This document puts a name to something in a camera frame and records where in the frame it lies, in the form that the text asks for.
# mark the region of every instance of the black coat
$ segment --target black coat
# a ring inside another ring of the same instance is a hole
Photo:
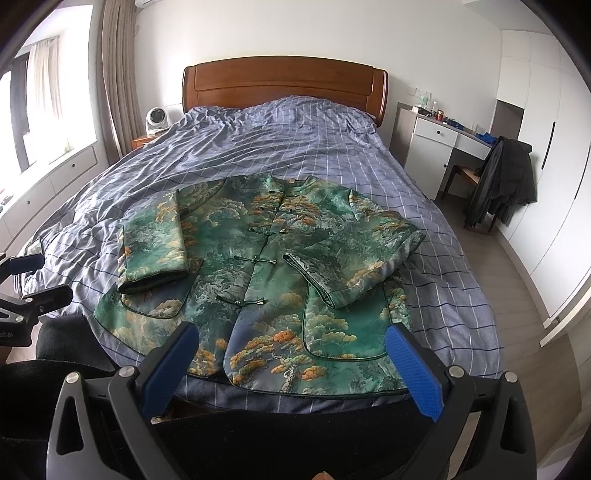
[[[480,182],[466,206],[466,225],[480,223],[487,212],[508,223],[514,205],[537,200],[531,150],[531,145],[499,137],[484,165],[476,170]]]

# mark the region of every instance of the baseboard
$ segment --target baseboard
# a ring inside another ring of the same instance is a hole
[[[548,310],[546,309],[546,305],[544,305],[544,301],[540,296],[540,292],[538,292],[538,289],[535,287],[534,281],[531,279],[530,274],[527,273],[527,269],[524,267],[517,253],[515,253],[515,250],[513,250],[509,240],[505,238],[505,235],[503,235],[502,232],[496,227],[494,234],[507,256],[509,256],[511,262],[515,265],[519,276],[523,280],[527,290],[530,292],[531,299],[534,301],[535,308],[540,314],[541,321],[545,322],[549,317]]]

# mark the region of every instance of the metal screw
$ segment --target metal screw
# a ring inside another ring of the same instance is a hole
[[[509,383],[517,382],[517,374],[515,372],[505,372],[505,380]]]
[[[67,383],[76,383],[80,379],[80,374],[78,372],[71,372],[66,376]]]
[[[122,367],[121,370],[119,370],[119,376],[123,378],[128,378],[131,377],[131,375],[133,375],[134,372],[134,367],[132,367],[131,365],[126,365],[125,367]]]
[[[457,366],[457,365],[452,365],[449,368],[449,374],[453,378],[460,378],[460,377],[464,376],[464,369],[462,367]]]

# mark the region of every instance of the green jacket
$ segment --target green jacket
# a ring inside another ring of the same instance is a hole
[[[315,177],[199,183],[123,225],[119,281],[95,317],[143,355],[193,322],[199,377],[224,370],[234,385],[299,395],[395,391],[384,333],[410,326],[397,268],[423,239]]]

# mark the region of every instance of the wooden headboard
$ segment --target wooden headboard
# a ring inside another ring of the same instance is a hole
[[[388,72],[369,65],[315,57],[243,57],[185,68],[183,109],[216,105],[245,108],[288,95],[326,98],[375,117],[388,97]]]

